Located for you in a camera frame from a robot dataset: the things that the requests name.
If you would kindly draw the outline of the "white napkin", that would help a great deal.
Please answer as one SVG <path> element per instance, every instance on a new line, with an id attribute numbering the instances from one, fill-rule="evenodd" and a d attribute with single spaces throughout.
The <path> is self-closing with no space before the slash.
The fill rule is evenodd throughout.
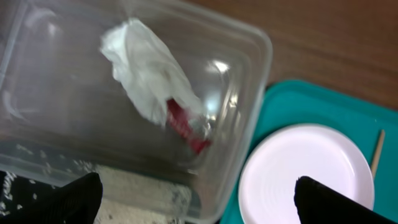
<path id="1" fill-rule="evenodd" d="M 132 17 L 101 36 L 99 51 L 112 63 L 119 82 L 138 113 L 159 126 L 167 122 L 168 100 L 194 115 L 204 107 L 169 48 Z"/>

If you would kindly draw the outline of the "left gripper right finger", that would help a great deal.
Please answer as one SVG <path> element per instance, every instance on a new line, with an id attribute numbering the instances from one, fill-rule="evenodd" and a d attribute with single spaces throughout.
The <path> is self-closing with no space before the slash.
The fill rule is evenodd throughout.
<path id="1" fill-rule="evenodd" d="M 395 224 L 308 176 L 296 181 L 294 204 L 301 224 Z"/>

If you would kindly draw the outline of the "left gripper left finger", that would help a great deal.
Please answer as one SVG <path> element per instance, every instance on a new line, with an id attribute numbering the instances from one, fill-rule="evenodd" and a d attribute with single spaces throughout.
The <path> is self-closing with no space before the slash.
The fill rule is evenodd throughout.
<path id="1" fill-rule="evenodd" d="M 93 224 L 102 198 L 100 176 L 92 172 L 2 217 L 1 224 Z"/>

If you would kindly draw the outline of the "red snack wrapper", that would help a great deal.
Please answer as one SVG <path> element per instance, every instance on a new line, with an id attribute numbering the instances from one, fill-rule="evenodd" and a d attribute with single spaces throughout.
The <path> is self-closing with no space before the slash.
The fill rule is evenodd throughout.
<path id="1" fill-rule="evenodd" d="M 199 116 L 183 109 L 174 99 L 167 100 L 167 123 L 181 136 L 195 154 L 211 145 L 210 138 L 203 132 L 204 124 L 198 124 Z"/>

